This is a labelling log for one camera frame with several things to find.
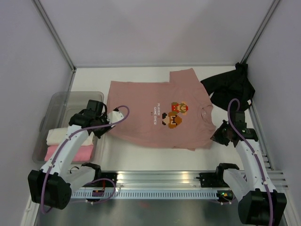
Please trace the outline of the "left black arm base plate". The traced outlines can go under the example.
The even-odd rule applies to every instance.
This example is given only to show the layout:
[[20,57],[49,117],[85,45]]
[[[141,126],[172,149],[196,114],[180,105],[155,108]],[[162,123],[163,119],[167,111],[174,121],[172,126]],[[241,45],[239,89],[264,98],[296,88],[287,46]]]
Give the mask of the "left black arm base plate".
[[93,186],[113,188],[113,184],[116,184],[117,182],[117,176],[118,174],[116,172],[103,172],[95,178],[95,180],[98,181],[94,182]]

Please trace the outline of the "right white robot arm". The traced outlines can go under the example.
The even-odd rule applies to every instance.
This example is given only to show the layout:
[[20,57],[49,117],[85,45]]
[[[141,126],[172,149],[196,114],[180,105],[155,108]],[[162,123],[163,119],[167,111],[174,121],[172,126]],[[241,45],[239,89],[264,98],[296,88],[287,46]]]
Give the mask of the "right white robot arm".
[[228,185],[236,197],[241,223],[278,226],[287,199],[277,191],[267,173],[256,131],[247,127],[245,113],[228,112],[228,120],[223,121],[211,139],[221,145],[232,143],[243,163],[244,174],[233,163],[221,163],[214,175],[216,183]]

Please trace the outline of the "dusty pink t-shirt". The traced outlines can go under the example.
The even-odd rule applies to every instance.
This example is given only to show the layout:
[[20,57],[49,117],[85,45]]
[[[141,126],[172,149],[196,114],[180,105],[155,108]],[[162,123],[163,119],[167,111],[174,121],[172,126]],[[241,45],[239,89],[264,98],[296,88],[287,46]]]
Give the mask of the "dusty pink t-shirt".
[[108,110],[120,106],[125,121],[110,133],[151,148],[209,149],[213,105],[193,69],[170,72],[168,82],[112,81]]

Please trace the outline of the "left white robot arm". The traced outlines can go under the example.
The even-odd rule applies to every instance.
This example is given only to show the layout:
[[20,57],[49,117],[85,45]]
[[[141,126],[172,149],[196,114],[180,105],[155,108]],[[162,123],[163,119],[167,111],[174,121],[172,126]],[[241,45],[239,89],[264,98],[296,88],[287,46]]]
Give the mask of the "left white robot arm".
[[89,100],[85,109],[74,114],[67,132],[53,155],[40,170],[28,175],[31,200],[42,207],[64,209],[71,195],[86,184],[99,186],[103,176],[101,167],[85,162],[73,174],[68,174],[73,159],[89,135],[100,136],[108,126],[107,107],[104,103]]

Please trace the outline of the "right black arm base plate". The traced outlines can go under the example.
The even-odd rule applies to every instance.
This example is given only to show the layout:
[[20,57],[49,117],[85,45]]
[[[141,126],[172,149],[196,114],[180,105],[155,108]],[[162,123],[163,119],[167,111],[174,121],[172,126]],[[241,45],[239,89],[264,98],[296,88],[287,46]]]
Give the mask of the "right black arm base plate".
[[226,188],[228,185],[215,172],[199,173],[198,177],[202,188]]

